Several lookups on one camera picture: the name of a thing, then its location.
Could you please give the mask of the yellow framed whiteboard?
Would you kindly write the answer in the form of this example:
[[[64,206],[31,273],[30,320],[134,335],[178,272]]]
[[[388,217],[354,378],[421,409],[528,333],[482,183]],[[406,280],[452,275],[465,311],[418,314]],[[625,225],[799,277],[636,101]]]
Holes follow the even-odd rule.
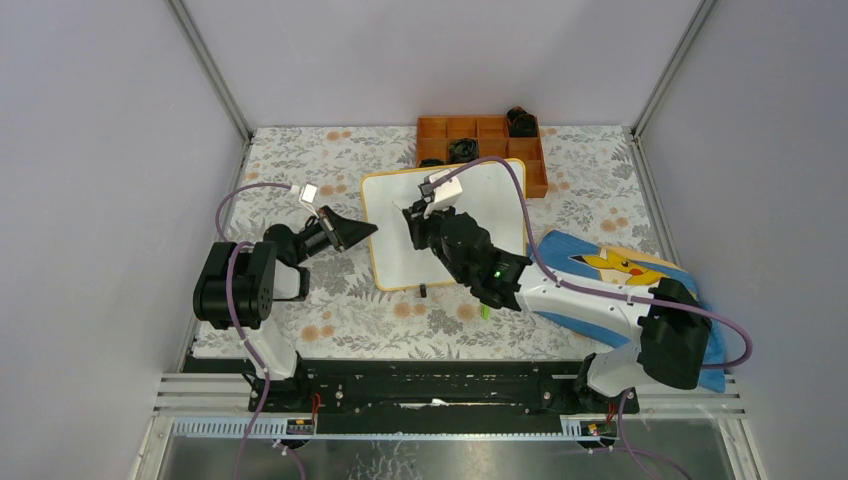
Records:
[[[441,185],[435,206],[422,193],[457,165],[385,171],[360,182],[365,221],[377,231],[369,236],[376,286],[383,291],[448,285],[454,276],[444,262],[461,260],[471,250],[458,245],[467,238],[474,246],[488,244],[523,254],[527,244],[519,199],[525,190],[525,165],[488,161],[470,167]]]

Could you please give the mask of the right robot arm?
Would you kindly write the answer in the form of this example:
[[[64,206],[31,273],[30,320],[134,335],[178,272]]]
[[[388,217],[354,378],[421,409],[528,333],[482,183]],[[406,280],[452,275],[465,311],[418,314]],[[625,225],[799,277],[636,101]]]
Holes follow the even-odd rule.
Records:
[[[583,410],[597,412],[630,387],[698,386],[712,323],[683,283],[665,277],[654,286],[614,285],[551,270],[496,247],[466,213],[426,209],[418,200],[402,211],[414,249],[430,251],[482,304],[560,315],[626,337],[584,360],[573,386]]]

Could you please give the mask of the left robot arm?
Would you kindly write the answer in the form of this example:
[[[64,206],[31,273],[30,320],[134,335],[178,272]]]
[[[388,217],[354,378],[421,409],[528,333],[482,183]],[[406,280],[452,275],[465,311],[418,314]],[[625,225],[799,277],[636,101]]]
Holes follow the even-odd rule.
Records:
[[[216,242],[194,288],[194,315],[217,330],[235,329],[255,376],[275,381],[272,398],[285,410],[299,410],[311,388],[296,375],[300,356],[277,328],[263,322],[275,304],[306,299],[306,260],[329,248],[343,253],[377,231],[372,223],[344,218],[324,206],[297,232],[274,224],[255,244]]]

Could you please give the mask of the dark rolled sock lower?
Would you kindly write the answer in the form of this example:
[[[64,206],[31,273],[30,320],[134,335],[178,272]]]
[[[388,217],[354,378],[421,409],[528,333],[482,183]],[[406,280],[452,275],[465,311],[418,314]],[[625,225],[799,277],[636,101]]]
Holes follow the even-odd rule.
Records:
[[[419,168],[430,168],[430,167],[442,166],[444,164],[445,164],[445,161],[442,160],[442,159],[426,158],[419,163],[418,167]]]

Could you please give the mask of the dark rolled sock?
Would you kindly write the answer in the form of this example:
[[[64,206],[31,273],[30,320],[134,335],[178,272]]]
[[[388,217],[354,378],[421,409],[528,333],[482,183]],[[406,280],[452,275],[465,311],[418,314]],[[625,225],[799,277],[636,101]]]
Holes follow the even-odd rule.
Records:
[[[442,159],[426,158],[419,163],[418,167],[419,168],[430,168],[430,167],[442,166],[444,164],[445,164],[445,161],[442,160]]]
[[[479,157],[478,141],[474,138],[453,139],[448,144],[449,164],[464,164]]]
[[[513,107],[506,113],[510,138],[535,138],[538,136],[538,121],[535,115],[522,107]]]

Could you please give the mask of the dark rolled sock middle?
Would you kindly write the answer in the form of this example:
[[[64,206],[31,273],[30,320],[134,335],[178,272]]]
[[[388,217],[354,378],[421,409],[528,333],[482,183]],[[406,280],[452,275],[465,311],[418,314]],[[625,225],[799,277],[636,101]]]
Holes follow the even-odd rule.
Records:
[[[453,139],[448,144],[449,164],[464,164],[479,157],[478,141],[474,138]]]

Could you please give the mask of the orange wooden compartment tray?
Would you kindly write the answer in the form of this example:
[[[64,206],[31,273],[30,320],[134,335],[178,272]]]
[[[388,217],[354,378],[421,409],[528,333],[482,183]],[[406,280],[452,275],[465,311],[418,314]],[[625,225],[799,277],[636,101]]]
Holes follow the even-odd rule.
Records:
[[[542,148],[543,130],[538,123],[535,138],[510,138],[504,115],[421,116],[417,120],[415,165],[426,158],[448,163],[448,144],[453,139],[474,138],[480,157],[514,158],[525,166],[525,196],[543,198],[549,190],[547,165]]]

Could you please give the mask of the dark rolled sock upper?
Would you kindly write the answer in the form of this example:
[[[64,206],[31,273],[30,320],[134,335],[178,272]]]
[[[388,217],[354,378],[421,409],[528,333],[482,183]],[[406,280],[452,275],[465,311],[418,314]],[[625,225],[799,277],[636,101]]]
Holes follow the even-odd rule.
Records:
[[[513,107],[506,113],[510,138],[535,138],[538,136],[538,121],[535,115],[522,107]]]

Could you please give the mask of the blue pikachu cloth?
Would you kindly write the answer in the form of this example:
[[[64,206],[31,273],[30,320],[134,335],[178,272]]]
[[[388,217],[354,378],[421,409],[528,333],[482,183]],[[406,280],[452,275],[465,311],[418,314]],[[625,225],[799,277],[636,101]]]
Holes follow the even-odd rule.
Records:
[[[534,262],[541,259],[558,280],[573,285],[609,293],[622,293],[626,297],[651,297],[649,289],[659,287],[663,279],[682,284],[699,307],[710,310],[702,301],[694,277],[679,266],[649,254],[612,245],[599,245],[584,241],[558,230],[546,233],[536,243],[537,252],[528,245],[528,254]],[[629,334],[619,333],[612,327],[583,320],[550,310],[536,310],[544,318],[575,333],[588,336],[607,346],[618,348],[630,342]],[[709,335],[704,363],[718,364],[725,360],[726,345],[716,327]],[[715,393],[725,393],[725,372],[701,369],[698,386]]]

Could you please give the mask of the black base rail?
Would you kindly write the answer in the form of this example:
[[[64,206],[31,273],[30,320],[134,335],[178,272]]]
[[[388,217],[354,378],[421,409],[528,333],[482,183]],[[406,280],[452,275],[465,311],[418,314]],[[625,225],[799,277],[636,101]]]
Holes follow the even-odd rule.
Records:
[[[321,435],[548,434],[566,415],[636,414],[607,399],[577,361],[304,359],[275,381],[267,413],[304,413]]]

